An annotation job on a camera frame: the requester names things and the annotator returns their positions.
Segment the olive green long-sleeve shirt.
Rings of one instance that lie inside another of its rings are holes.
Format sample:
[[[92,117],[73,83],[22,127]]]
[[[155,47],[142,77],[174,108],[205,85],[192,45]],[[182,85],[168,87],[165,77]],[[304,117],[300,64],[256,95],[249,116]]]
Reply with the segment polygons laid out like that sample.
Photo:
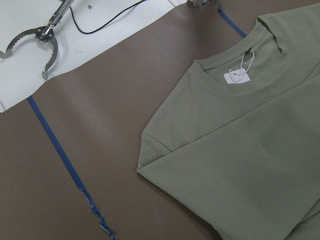
[[[227,84],[245,69],[250,81]],[[195,60],[141,135],[137,172],[224,240],[320,237],[320,5],[269,13]]]

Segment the white paper price tag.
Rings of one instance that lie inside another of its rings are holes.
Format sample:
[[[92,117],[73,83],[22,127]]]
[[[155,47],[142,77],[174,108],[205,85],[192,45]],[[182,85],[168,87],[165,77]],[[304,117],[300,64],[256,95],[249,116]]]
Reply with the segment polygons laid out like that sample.
[[[251,80],[244,68],[229,70],[229,72],[225,73],[223,76],[227,84],[243,84]]]

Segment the grey aluminium frame post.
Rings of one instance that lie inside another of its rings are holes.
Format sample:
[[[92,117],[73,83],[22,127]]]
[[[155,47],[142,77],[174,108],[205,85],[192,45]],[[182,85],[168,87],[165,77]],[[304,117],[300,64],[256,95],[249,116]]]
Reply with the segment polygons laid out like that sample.
[[[187,0],[187,3],[190,6],[196,7],[196,8],[202,8],[206,5],[208,5],[211,2],[211,0]]]

